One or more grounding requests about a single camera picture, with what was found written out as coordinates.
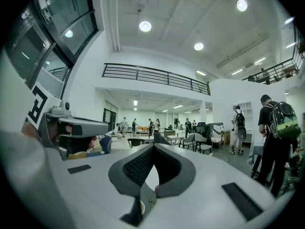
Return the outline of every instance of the light fixture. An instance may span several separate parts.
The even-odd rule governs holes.
[[[201,71],[196,71],[198,74],[201,74],[201,75],[204,75],[204,76],[206,76],[206,74],[205,73],[202,73]]]
[[[287,19],[287,20],[285,21],[285,24],[288,24],[289,22],[293,21],[294,19],[295,19],[294,17],[291,17],[290,19]]]
[[[240,69],[240,70],[234,72],[232,75],[235,75],[235,74],[239,73],[239,72],[242,71],[242,70],[243,70],[243,69]]]
[[[292,47],[293,45],[295,45],[295,42],[292,43],[292,44],[289,44],[286,48],[290,48],[290,47]]]
[[[195,44],[194,48],[199,51],[203,48],[203,43],[202,42],[198,42]]]
[[[73,36],[73,32],[71,30],[68,30],[65,34],[66,37],[72,37]]]
[[[151,30],[152,28],[152,25],[148,22],[148,21],[142,21],[140,24],[139,24],[139,28],[141,31],[143,32],[148,32]]]
[[[256,61],[254,64],[259,63],[260,61],[263,61],[264,59],[266,59],[266,58],[262,58],[259,61]]]
[[[245,0],[238,0],[236,5],[237,9],[241,12],[244,12],[248,8],[248,4]]]
[[[27,55],[25,55],[23,52],[21,52],[23,55],[24,55],[24,57],[26,57],[27,59],[30,59]]]
[[[183,106],[183,105],[179,105],[179,106],[174,107],[173,109],[180,108],[180,107],[182,107],[182,106]]]

